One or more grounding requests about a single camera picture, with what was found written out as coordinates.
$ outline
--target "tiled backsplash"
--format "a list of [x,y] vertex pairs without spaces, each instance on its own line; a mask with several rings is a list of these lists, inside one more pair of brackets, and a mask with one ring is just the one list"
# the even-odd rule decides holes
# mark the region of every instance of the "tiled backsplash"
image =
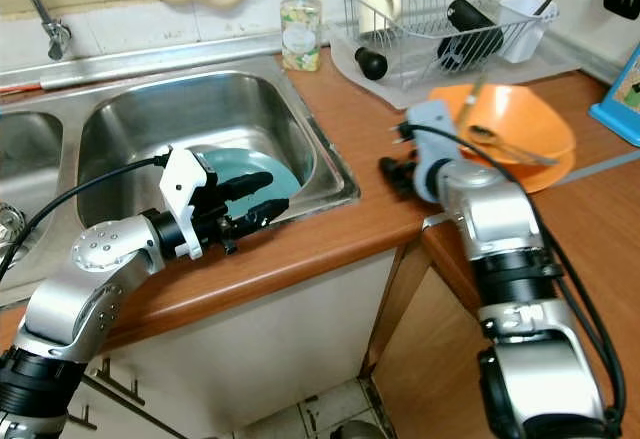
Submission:
[[[245,0],[225,12],[159,1],[68,14],[70,56],[87,57],[277,31],[281,0]],[[321,0],[324,20],[344,18],[343,0]],[[635,23],[602,7],[602,0],[556,0],[555,30],[605,59],[622,65],[640,40]],[[47,37],[38,20],[0,17],[0,71],[48,62]]]

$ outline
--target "dish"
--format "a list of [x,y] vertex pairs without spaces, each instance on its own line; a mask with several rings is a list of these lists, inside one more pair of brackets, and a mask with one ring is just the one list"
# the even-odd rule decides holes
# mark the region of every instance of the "dish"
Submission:
[[223,148],[203,153],[202,156],[218,174],[218,183],[255,172],[270,172],[273,175],[273,182],[255,194],[226,202],[229,215],[233,218],[244,216],[250,208],[264,201],[290,198],[300,190],[298,179],[284,164],[261,152]]
[[[456,118],[472,88],[472,84],[438,87],[431,91],[429,99],[445,101],[451,116]],[[469,112],[467,125],[473,124],[488,127],[509,144],[555,159],[576,147],[573,131],[562,117],[523,86],[486,84]],[[472,142],[468,128],[460,132],[460,137]],[[478,147],[498,162],[517,164],[515,159],[495,147]]]
[[[463,151],[463,156],[474,162],[488,165],[472,152]],[[571,172],[576,163],[576,154],[573,150],[556,157],[558,164],[555,166],[529,166],[525,164],[504,164],[524,186],[528,193],[541,191],[555,184]]]

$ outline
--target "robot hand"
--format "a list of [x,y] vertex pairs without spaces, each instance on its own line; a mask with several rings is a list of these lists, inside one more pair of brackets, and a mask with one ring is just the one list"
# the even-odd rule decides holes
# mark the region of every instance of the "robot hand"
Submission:
[[[434,135],[415,126],[435,128]],[[461,157],[446,105],[409,109],[398,127],[417,162],[383,158],[402,192],[410,187],[442,205],[457,225],[483,301],[478,319],[493,346],[478,355],[489,425],[500,439],[611,438],[600,390],[567,303],[553,281],[563,275],[543,240],[524,191],[496,169]]]
[[289,206],[276,199],[232,219],[225,201],[269,185],[269,173],[218,184],[199,156],[170,153],[160,181],[168,212],[146,211],[84,231],[62,268],[33,294],[14,339],[0,358],[0,439],[54,439],[87,363],[99,351],[124,300],[165,260],[234,240],[267,226]]

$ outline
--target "double sink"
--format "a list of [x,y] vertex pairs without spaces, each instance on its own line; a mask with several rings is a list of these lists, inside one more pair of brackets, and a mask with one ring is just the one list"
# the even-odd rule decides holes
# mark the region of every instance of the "double sink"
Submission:
[[[2,108],[0,202],[27,219],[58,194],[168,147],[243,148],[291,170],[301,190],[278,221],[353,201],[348,166],[271,57],[47,94]],[[155,207],[162,170],[110,179],[60,206],[0,283],[0,305],[28,297],[86,227]]]

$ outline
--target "wire dish rack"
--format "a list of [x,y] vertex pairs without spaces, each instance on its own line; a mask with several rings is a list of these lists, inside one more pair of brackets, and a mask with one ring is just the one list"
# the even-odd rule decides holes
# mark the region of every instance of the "wire dish rack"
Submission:
[[[357,44],[386,56],[387,77],[407,89],[427,77],[507,64],[500,58],[502,52],[540,21],[551,22],[558,16],[556,9],[533,19],[523,16],[522,20],[500,24],[501,0],[467,0],[493,25],[459,31],[447,14],[453,1],[400,0],[399,14],[392,18],[363,0],[344,0],[346,34]],[[360,27],[364,15],[370,29],[367,32],[361,32]]]

